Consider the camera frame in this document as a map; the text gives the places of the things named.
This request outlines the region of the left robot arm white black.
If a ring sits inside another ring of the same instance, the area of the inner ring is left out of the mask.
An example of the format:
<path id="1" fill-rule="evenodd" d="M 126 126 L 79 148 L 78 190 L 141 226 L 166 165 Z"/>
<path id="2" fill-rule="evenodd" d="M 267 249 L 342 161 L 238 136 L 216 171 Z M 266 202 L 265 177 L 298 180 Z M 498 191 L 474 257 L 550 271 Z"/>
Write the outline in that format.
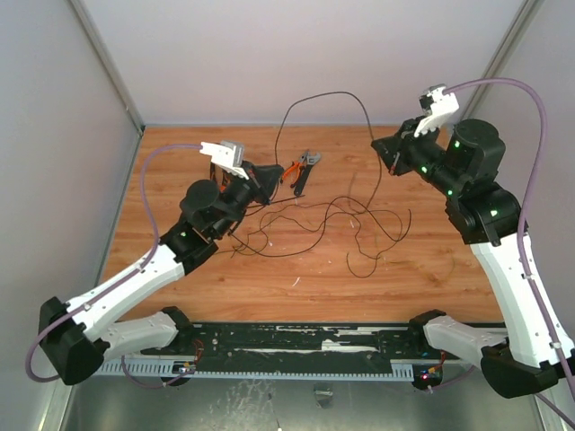
<path id="1" fill-rule="evenodd" d="M 217 241 L 239 226 L 251 204 L 270 203 L 283 169 L 244 162 L 226 173 L 225 186 L 193 182 L 179 204 L 177 222 L 156 235 L 152 248 L 136 262 L 82 295 L 66 302 L 52 297 L 42 304 L 38 346 L 56 379 L 76 385 L 105 362 L 146 348 L 167 347 L 176 355 L 190 349 L 193 333 L 176 308 L 133 321 L 121 316 L 210 259 Z"/>

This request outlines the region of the black zip tie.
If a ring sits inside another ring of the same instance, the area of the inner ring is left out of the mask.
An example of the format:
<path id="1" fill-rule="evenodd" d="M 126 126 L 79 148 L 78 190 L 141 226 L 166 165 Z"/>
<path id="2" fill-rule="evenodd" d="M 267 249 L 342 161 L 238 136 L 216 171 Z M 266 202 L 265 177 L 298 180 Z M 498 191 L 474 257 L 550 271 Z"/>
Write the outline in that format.
<path id="1" fill-rule="evenodd" d="M 302 195 L 299 195 L 299 196 L 294 196 L 294 197 L 291 197 L 291 198 L 283 198 L 283 199 L 280 199 L 280 200 L 272 201 L 272 202 L 270 202 L 268 205 L 269 205 L 269 206 L 272 206 L 272 205 L 277 205 L 277 204 L 280 204 L 280 203 L 291 202 L 291 201 L 295 201 L 296 199 L 304 198 L 304 197 L 305 197 L 305 194 L 302 194 Z"/>

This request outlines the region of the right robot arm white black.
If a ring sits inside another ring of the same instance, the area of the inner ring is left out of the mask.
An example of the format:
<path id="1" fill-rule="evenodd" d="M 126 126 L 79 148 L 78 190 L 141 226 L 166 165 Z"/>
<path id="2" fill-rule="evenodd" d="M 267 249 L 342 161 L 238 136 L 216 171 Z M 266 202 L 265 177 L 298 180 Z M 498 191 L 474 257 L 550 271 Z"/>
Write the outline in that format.
<path id="1" fill-rule="evenodd" d="M 519 240 L 530 243 L 518 228 L 520 204 L 495 180 L 506 150 L 499 131 L 484 120 L 465 119 L 442 148 L 438 131 L 418 135 L 416 123 L 404 121 L 396 133 L 371 146 L 391 175 L 415 172 L 445 197 L 448 220 L 481 264 L 507 333 L 490 334 L 432 310 L 410 320 L 409 350 L 418 357 L 436 350 L 459 357 L 479 368 L 506 399 L 553 387 L 574 374 L 574 343 L 556 322 L 570 368 L 563 371 L 537 303 L 546 297 L 534 295 L 529 285 L 538 279 L 533 254 L 518 250 Z"/>

